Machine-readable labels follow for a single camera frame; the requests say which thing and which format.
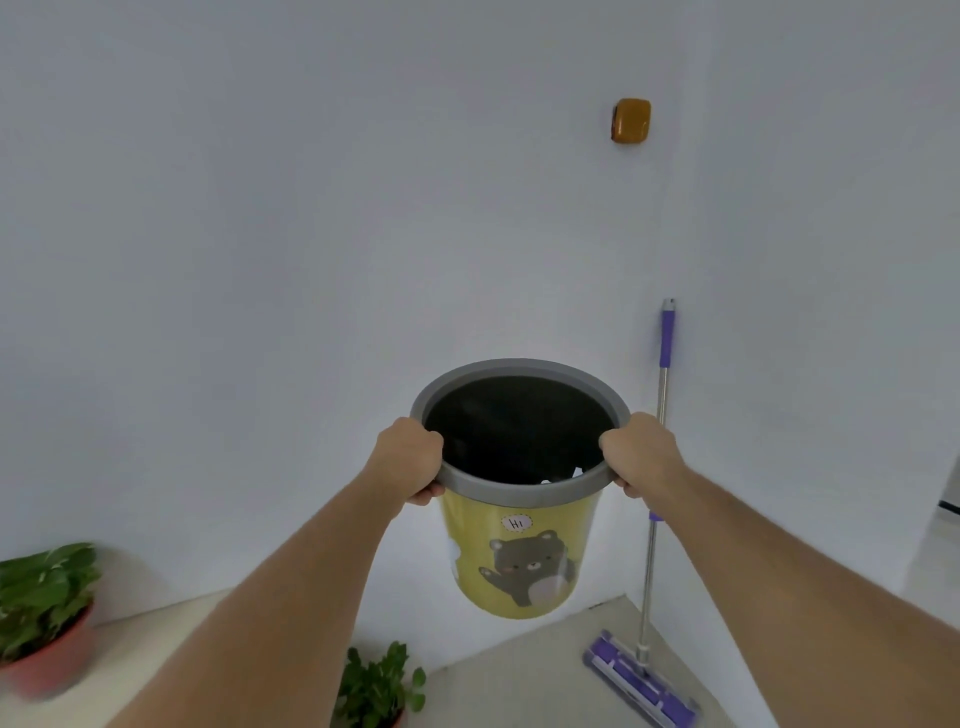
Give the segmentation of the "amber wall hook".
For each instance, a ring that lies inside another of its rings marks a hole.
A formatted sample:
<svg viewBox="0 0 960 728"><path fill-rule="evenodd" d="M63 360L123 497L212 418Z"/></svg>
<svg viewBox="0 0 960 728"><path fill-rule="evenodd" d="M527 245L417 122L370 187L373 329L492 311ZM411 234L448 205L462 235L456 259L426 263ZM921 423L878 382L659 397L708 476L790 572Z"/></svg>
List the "amber wall hook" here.
<svg viewBox="0 0 960 728"><path fill-rule="evenodd" d="M641 145L649 136L652 103L640 98L622 98L613 107L610 140L618 145Z"/></svg>

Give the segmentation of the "green plant in red pot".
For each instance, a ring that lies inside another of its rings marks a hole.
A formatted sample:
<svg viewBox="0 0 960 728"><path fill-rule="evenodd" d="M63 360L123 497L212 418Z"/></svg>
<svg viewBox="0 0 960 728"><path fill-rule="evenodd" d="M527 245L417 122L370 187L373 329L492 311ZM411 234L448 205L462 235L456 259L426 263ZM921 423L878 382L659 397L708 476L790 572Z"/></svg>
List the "green plant in red pot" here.
<svg viewBox="0 0 960 728"><path fill-rule="evenodd" d="M0 562L0 682L18 698L53 698L81 679L101 577L89 541Z"/></svg>

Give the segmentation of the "person's left forearm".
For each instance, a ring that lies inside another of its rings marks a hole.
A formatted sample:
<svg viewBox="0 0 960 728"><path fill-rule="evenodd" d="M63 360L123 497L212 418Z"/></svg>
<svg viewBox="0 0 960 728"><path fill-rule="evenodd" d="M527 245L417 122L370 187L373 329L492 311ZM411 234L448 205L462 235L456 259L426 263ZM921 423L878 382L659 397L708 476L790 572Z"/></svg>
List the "person's left forearm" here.
<svg viewBox="0 0 960 728"><path fill-rule="evenodd" d="M392 520L430 478L366 467L224 597L105 728L327 728Z"/></svg>

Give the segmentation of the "small green potted plant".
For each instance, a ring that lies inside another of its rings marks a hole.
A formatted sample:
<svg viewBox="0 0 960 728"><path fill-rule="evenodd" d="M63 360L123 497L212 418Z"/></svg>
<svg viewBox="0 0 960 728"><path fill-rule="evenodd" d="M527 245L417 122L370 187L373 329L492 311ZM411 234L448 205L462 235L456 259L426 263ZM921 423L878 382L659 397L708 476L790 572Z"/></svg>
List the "small green potted plant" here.
<svg viewBox="0 0 960 728"><path fill-rule="evenodd" d="M407 676L407 644L393 641L378 660L364 661L351 646L346 652L332 725L339 728L402 728L410 714L426 707L426 672Z"/></svg>

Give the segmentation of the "person's right forearm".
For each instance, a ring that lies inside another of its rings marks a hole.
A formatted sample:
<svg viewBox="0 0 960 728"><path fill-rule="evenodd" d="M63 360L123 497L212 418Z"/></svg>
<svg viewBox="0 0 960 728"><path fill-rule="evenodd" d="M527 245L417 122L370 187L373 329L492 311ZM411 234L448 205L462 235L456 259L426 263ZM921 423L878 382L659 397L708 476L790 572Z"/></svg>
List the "person's right forearm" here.
<svg viewBox="0 0 960 728"><path fill-rule="evenodd" d="M644 489L780 728L960 728L960 632L681 460Z"/></svg>

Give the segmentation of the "person's left hand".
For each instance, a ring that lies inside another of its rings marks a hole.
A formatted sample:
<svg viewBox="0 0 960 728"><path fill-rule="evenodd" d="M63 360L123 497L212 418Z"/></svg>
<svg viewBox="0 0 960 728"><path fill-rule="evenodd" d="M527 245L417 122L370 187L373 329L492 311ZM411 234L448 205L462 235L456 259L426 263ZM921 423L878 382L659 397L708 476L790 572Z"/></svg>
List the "person's left hand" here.
<svg viewBox="0 0 960 728"><path fill-rule="evenodd" d="M414 418L398 418L377 436L362 470L364 480L396 507L433 481L438 483L444 439Z"/></svg>

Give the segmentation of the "person's right hand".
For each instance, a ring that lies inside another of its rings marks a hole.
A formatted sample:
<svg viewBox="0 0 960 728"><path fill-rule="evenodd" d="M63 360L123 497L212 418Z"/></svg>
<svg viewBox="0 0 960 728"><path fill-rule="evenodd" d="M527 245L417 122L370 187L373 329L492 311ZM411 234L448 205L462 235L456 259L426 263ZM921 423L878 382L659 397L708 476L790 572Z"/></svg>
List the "person's right hand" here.
<svg viewBox="0 0 960 728"><path fill-rule="evenodd" d="M643 502L651 509L669 497L671 485L682 480L688 469L675 436L654 416L642 412L604 432L599 446L613 479L642 484Z"/></svg>

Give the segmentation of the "yellow bear print trash bin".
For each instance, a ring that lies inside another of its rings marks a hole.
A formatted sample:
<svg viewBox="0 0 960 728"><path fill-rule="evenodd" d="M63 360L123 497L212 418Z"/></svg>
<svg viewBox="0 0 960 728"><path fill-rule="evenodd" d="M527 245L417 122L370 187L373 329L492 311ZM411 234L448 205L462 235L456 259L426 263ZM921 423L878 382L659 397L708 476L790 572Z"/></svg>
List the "yellow bear print trash bin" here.
<svg viewBox="0 0 960 728"><path fill-rule="evenodd" d="M599 437L628 423L626 402L569 365L498 358L431 381L411 418L443 439L440 512L463 595L511 621L558 609L577 585L596 507L614 480ZM574 467L581 477L540 484Z"/></svg>

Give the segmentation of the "purple flat mop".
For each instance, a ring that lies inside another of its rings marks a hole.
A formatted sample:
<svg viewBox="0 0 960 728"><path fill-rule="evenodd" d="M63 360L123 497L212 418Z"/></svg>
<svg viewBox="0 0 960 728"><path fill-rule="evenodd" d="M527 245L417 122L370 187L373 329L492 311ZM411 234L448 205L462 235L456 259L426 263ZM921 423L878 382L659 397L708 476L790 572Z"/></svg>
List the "purple flat mop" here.
<svg viewBox="0 0 960 728"><path fill-rule="evenodd" d="M652 728L697 728L697 703L684 696L658 671L651 658L651 607L658 527L663 519L649 511L643 570L640 622L634 647L602 631L584 650L584 666L604 682Z"/></svg>

